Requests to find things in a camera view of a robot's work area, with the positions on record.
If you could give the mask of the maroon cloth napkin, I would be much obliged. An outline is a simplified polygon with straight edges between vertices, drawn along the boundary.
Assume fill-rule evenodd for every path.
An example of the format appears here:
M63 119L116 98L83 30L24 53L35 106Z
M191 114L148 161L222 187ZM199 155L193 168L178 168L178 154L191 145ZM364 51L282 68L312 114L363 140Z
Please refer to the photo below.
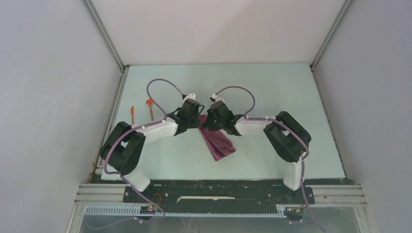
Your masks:
M207 116L200 115L200 126L198 130L203 137L214 161L219 161L233 153L236 149L232 143L221 131L210 131L204 127Z

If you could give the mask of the orange plastic spoon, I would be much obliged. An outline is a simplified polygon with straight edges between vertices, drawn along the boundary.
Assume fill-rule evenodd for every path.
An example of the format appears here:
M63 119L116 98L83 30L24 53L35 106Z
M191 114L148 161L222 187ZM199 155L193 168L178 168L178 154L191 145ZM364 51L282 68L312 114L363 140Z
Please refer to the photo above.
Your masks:
M151 121L154 121L154 114L153 114L153 101L151 99L146 100L146 104L149 107Z

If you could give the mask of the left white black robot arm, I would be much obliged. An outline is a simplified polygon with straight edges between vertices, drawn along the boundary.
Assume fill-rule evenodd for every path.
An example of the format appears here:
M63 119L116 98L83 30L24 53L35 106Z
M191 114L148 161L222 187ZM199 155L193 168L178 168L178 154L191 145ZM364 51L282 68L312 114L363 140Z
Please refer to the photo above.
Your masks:
M183 105L166 114L166 118L146 125L134 126L121 121L116 124L100 149L105 174L117 175L131 187L141 202L153 198L151 179L138 166L143 147L165 137L177 136L200 126L199 116L204 106L195 99L185 99Z

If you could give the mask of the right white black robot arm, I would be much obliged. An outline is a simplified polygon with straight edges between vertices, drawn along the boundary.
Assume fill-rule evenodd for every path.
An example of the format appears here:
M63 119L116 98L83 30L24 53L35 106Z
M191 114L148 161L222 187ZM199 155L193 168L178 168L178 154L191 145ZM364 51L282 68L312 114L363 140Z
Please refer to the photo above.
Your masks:
M207 110L207 130L223 130L229 135L264 135L277 155L285 162L282 190L285 201L295 203L302 197L303 163L309 153L311 136L288 112L273 117L247 117L234 114L222 101L214 102Z

